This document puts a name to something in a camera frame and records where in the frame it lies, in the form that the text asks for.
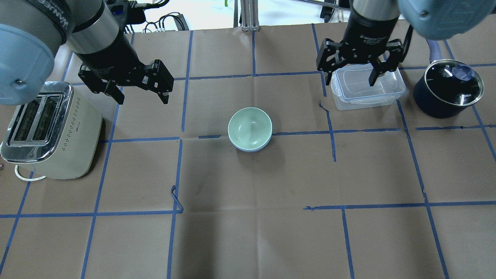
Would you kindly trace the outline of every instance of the toaster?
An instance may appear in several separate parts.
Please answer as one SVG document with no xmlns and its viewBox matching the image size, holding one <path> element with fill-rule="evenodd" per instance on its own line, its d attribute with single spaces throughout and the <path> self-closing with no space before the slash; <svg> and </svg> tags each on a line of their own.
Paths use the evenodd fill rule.
<svg viewBox="0 0 496 279">
<path fill-rule="evenodd" d="M 0 145 L 5 161 L 53 179 L 78 178 L 90 168 L 102 114 L 72 85 L 45 82 L 17 106 Z"/>
</svg>

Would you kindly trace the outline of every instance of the green bowl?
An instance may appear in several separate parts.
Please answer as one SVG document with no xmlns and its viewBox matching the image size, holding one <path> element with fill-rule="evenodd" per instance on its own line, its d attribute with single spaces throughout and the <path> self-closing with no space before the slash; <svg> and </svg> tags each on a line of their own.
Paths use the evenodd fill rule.
<svg viewBox="0 0 496 279">
<path fill-rule="evenodd" d="M 237 149 L 256 152 L 269 143 L 272 137 L 272 121 L 259 108 L 244 108 L 231 117 L 227 134 Z"/>
</svg>

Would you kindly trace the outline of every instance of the toaster slot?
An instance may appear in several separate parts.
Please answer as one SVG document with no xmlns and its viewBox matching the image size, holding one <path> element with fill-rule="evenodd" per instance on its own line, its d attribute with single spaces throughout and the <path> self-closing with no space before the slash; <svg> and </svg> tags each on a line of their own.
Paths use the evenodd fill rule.
<svg viewBox="0 0 496 279">
<path fill-rule="evenodd" d="M 55 118 L 57 105 L 60 97 L 48 97 L 40 115 L 40 120 L 34 132 L 33 140 L 46 140 L 50 131 L 51 124 Z"/>
<path fill-rule="evenodd" d="M 25 105 L 24 113 L 21 115 L 21 123 L 17 128 L 17 133 L 15 134 L 15 141 L 25 141 L 28 138 L 31 126 L 33 126 L 36 113 L 40 107 L 41 98 L 36 98 L 27 105 Z"/>
</svg>

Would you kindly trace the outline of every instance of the light blue cap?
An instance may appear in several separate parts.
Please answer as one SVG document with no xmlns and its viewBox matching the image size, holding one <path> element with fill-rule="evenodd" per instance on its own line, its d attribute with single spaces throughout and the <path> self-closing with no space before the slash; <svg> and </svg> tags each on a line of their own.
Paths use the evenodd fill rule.
<svg viewBox="0 0 496 279">
<path fill-rule="evenodd" d="M 0 24 L 0 104 L 30 102 L 53 69 L 54 55 L 40 39 Z"/>
</svg>

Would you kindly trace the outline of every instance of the toaster cord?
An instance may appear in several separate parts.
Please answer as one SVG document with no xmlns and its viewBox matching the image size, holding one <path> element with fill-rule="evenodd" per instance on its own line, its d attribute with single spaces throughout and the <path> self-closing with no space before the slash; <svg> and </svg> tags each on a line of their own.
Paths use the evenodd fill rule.
<svg viewBox="0 0 496 279">
<path fill-rule="evenodd" d="M 19 174 L 19 166 L 18 165 L 15 165 L 14 172 L 15 172 L 15 175 L 17 176 L 17 178 L 19 178 L 20 180 L 24 180 L 24 181 L 38 181 L 38 180 L 42 180 L 42 179 L 46 178 L 46 176 L 37 177 L 37 178 L 25 178 L 25 177 L 22 177 Z"/>
</svg>

